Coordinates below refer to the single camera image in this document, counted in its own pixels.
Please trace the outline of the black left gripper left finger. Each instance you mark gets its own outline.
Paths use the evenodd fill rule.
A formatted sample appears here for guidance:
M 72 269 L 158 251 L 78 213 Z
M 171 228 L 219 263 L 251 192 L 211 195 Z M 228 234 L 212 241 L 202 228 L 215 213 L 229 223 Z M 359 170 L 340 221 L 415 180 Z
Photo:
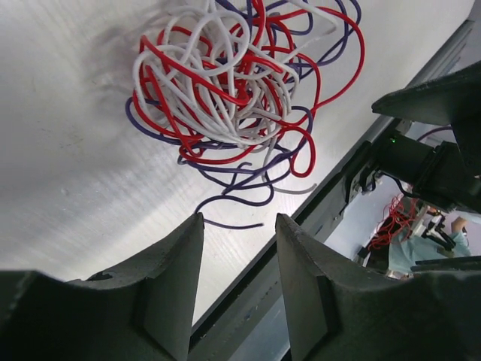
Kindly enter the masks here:
M 185 360 L 204 244 L 193 214 L 86 280 L 1 273 L 3 360 Z

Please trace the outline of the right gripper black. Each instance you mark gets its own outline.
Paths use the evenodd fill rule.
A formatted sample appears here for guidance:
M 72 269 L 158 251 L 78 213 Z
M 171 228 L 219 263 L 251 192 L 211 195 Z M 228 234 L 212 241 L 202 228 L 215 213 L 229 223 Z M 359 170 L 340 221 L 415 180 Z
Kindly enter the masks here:
M 436 126 L 451 126 L 463 162 L 480 176 L 480 63 L 376 100 L 375 114 Z

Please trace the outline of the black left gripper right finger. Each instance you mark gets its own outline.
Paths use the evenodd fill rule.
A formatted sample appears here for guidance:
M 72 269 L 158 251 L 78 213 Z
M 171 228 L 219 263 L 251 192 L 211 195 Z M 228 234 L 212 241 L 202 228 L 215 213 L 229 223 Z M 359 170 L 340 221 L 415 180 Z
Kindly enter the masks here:
M 361 267 L 276 219 L 277 255 L 294 360 L 478 360 L 479 272 L 406 281 Z

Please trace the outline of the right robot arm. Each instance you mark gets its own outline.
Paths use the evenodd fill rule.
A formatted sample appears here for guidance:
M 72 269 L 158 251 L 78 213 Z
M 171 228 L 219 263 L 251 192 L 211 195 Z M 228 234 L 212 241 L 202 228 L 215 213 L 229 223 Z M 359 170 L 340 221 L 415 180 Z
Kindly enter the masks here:
M 378 171 L 411 185 L 411 196 L 443 211 L 480 211 L 480 66 L 389 93 L 374 113 L 449 125 L 438 147 L 385 132 L 345 174 L 362 188 Z M 478 360 L 480 260 L 415 264 L 399 281 L 340 255 L 292 218 L 276 220 L 277 255 L 294 360 Z

